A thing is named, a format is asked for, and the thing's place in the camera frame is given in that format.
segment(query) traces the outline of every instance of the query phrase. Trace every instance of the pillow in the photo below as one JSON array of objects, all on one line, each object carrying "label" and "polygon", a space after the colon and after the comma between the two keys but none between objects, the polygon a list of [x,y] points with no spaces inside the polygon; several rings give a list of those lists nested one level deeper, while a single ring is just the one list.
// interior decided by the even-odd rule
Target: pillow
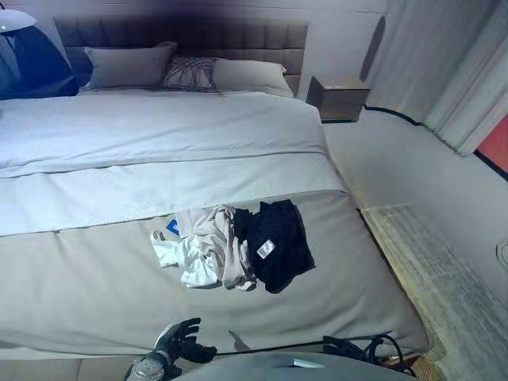
[{"label": "pillow", "polygon": [[218,91],[263,91],[293,98],[285,72],[278,63],[220,60],[215,66],[214,82]]},{"label": "pillow", "polygon": [[218,58],[180,57],[171,60],[164,79],[168,90],[215,92],[212,76]]},{"label": "pillow", "polygon": [[85,48],[94,67],[90,89],[157,87],[176,44],[141,49]]}]

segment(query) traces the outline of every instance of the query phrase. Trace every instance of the beige garment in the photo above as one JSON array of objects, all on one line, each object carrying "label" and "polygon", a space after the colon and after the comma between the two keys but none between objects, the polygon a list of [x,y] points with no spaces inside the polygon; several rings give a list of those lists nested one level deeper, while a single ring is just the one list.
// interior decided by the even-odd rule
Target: beige garment
[{"label": "beige garment", "polygon": [[232,206],[220,205],[177,213],[176,221],[180,237],[198,238],[201,254],[214,259],[222,285],[246,291],[256,284],[256,278],[248,271],[247,242],[241,244],[234,236],[234,213]]}]

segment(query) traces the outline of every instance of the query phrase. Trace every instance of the white curtain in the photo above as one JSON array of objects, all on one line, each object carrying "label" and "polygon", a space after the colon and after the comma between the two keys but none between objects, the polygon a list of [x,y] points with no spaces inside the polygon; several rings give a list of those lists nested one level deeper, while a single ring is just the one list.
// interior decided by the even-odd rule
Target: white curtain
[{"label": "white curtain", "polygon": [[508,22],[500,3],[424,123],[461,155],[508,114]]},{"label": "white curtain", "polygon": [[367,105],[424,121],[501,0],[405,0],[383,38]]}]

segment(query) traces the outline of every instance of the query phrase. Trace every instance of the hand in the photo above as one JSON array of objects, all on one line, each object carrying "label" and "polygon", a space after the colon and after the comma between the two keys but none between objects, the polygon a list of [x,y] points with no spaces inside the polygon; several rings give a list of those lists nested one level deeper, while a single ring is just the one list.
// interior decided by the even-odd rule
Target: hand
[{"label": "hand", "polygon": [[217,348],[203,347],[193,341],[184,341],[182,343],[181,357],[187,361],[196,364],[206,364],[217,355]]},{"label": "hand", "polygon": [[182,321],[173,325],[156,343],[154,352],[164,352],[168,354],[173,361],[180,357],[183,342],[195,343],[196,336],[189,336],[199,331],[201,318],[197,317]]}]

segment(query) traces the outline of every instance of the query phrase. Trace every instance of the nightstand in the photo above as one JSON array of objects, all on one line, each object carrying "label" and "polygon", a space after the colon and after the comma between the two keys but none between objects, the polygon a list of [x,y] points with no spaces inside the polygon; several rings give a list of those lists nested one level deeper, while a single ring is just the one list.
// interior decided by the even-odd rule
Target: nightstand
[{"label": "nightstand", "polygon": [[355,77],[340,77],[333,82],[312,77],[307,103],[317,107],[322,123],[357,121],[368,93],[365,83]]}]

